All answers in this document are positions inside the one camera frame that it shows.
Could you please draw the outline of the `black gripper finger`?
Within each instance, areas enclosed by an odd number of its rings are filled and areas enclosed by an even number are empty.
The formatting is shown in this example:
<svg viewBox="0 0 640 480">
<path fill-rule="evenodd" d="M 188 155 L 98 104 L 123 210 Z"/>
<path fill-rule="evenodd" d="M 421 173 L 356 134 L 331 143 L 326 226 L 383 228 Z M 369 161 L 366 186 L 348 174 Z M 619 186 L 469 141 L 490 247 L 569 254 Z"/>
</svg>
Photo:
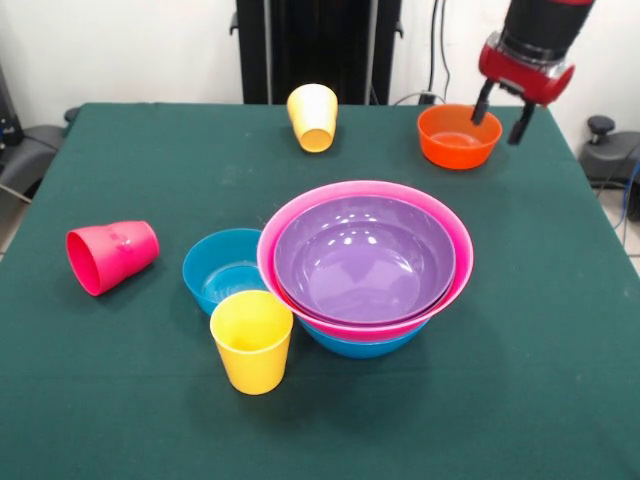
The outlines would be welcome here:
<svg viewBox="0 0 640 480">
<path fill-rule="evenodd" d="M 474 124 L 481 124 L 489 107 L 489 95 L 494 87 L 494 81 L 487 79 L 480 90 L 476 105 L 473 109 L 471 121 Z"/>
<path fill-rule="evenodd" d="M 509 134 L 507 143 L 509 145 L 519 145 L 524 133 L 526 132 L 529 123 L 535 113 L 535 104 L 526 102 L 519 119 L 514 123 L 511 132 Z"/>
</svg>

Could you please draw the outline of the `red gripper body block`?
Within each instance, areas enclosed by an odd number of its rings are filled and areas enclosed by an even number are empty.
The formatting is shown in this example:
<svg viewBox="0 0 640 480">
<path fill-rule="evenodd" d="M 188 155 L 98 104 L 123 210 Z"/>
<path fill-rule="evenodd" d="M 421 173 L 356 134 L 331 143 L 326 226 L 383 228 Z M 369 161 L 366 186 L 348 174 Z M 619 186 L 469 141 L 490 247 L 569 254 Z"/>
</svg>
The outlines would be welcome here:
<svg viewBox="0 0 640 480">
<path fill-rule="evenodd" d="M 486 81 L 478 105 L 487 105 L 495 85 L 524 102 L 547 106 L 569 85 L 575 65 L 568 60 L 551 64 L 530 63 L 503 45 L 500 32 L 492 32 L 479 57 L 479 70 Z"/>
</svg>

